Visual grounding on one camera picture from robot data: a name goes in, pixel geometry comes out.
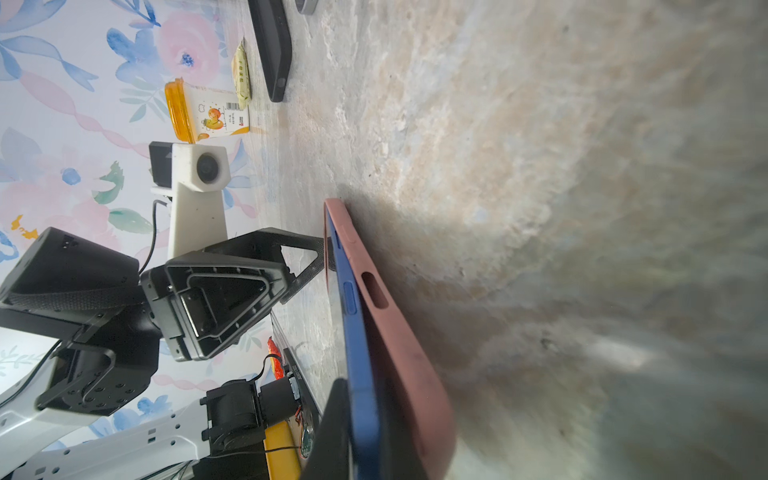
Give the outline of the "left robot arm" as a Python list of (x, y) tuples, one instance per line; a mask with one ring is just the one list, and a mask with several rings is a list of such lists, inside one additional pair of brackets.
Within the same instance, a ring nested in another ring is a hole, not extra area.
[(266, 228), (186, 247), (144, 271), (133, 257), (46, 229), (1, 287), (4, 327), (55, 339), (1, 400), (2, 475), (140, 395), (161, 344), (185, 362), (237, 343), (322, 270), (323, 251), (319, 237)]

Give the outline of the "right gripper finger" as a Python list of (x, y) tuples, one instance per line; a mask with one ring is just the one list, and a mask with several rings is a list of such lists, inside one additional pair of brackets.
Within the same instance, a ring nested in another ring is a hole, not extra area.
[(348, 480), (350, 478), (351, 414), (348, 382), (333, 382), (311, 454), (301, 480)]

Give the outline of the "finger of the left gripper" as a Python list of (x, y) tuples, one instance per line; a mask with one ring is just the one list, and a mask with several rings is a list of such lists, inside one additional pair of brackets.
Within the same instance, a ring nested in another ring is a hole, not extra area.
[[(299, 274), (295, 274), (284, 255), (287, 249), (312, 252), (315, 258)], [(288, 303), (324, 269), (324, 240), (321, 237), (277, 228), (255, 230), (205, 247), (203, 251), (284, 264), (288, 269), (288, 280), (281, 303)]]

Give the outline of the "black phone screen up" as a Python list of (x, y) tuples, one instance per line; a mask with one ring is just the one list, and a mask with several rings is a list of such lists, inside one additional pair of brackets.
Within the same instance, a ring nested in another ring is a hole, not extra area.
[(333, 382), (343, 378), (351, 414), (349, 479), (378, 479), (381, 422), (366, 325), (358, 311), (361, 295), (340, 240), (328, 231), (324, 205), (323, 221), (324, 269), (275, 323), (302, 400), (299, 451), (305, 468)]

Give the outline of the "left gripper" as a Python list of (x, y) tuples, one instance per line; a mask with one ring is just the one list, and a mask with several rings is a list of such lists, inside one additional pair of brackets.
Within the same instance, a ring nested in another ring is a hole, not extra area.
[(210, 360), (287, 293), (285, 263), (196, 251), (137, 259), (50, 227), (1, 284), (4, 328), (56, 339), (21, 386), (36, 411), (110, 416), (141, 395), (163, 337), (177, 362)]

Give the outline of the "pink phone case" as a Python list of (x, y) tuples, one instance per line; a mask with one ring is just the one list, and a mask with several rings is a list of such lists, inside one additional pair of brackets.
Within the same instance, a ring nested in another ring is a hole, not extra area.
[(361, 295), (379, 402), (382, 479), (443, 479), (457, 432), (448, 394), (359, 236), (344, 203), (324, 203)]

